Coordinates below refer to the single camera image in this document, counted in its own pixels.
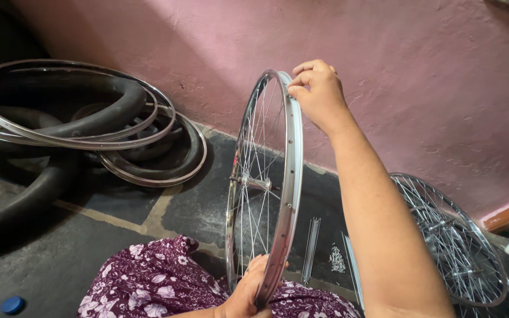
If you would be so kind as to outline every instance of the blue bottle cap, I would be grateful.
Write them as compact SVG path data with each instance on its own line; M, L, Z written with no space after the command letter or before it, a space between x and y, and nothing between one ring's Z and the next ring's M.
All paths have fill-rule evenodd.
M23 307L25 304L25 300L19 296L13 296L11 298L8 298L4 301L4 303L1 304L0 310L4 314L14 314Z

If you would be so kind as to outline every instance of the painted wall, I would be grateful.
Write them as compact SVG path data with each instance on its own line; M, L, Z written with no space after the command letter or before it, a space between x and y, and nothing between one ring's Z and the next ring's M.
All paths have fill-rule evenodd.
M509 201L509 12L482 0L15 0L56 58L150 81L236 134L266 68L321 58L389 171L474 217ZM304 126L306 160L334 169Z

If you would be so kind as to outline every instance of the purple floral fabric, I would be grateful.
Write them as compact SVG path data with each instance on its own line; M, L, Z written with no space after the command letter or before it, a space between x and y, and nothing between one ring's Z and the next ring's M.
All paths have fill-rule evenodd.
M179 235L118 252L99 270L77 316L165 317L221 305L229 297L226 279L215 279L190 258L198 245ZM274 317L360 318L344 298L288 281L270 307Z

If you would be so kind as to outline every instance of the completed spoked wheel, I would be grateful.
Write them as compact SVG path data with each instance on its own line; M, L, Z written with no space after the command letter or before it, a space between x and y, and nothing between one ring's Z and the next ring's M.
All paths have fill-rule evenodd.
M407 174L390 177L414 215L456 303L486 308L500 305L508 295L508 278L480 229L430 184Z
M256 305L268 303L290 253L303 168L298 102L286 91L292 78L266 70L245 111L233 162L227 206L227 279L232 293L247 265L269 254Z
M466 305L455 305L455 313L460 318L509 318L509 278L506 278L508 284L508 295L495 307L475 307Z

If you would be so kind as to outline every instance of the hand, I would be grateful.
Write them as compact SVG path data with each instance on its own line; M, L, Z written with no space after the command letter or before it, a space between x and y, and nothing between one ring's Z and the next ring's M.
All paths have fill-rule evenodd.
M257 313L255 296L258 285L264 277L264 269L268 262L268 255L258 255L253 258L247 267L243 278L231 297L215 310L216 318L270 318L272 310L265 308Z
M352 124L335 67L316 59L296 66L293 73L297 77L288 85L288 93L300 102L306 116L329 138ZM304 85L310 85L311 90L307 91Z

